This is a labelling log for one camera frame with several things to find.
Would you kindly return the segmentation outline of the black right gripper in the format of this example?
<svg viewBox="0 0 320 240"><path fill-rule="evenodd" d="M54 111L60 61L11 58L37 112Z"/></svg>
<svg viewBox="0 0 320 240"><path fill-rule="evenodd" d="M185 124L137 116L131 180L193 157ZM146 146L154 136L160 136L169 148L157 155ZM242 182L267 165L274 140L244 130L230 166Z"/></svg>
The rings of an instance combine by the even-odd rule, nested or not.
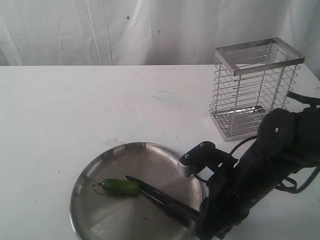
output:
<svg viewBox="0 0 320 240"><path fill-rule="evenodd" d="M196 224L196 236L201 240L222 238L297 168L293 161L271 157L250 147L236 167L213 176L210 197L204 202L205 212Z"/></svg>

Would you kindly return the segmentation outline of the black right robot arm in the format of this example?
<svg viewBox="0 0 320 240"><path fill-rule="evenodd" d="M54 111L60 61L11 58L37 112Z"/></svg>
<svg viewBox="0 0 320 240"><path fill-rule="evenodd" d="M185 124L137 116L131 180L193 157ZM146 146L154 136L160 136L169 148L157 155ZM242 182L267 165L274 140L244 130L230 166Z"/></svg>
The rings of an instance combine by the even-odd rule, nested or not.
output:
<svg viewBox="0 0 320 240"><path fill-rule="evenodd" d="M213 175L195 234L201 240L223 238L272 190L297 194L315 179L320 171L320 110L313 106L298 113L271 111L240 159L211 142L201 149L200 162L211 167Z"/></svg>

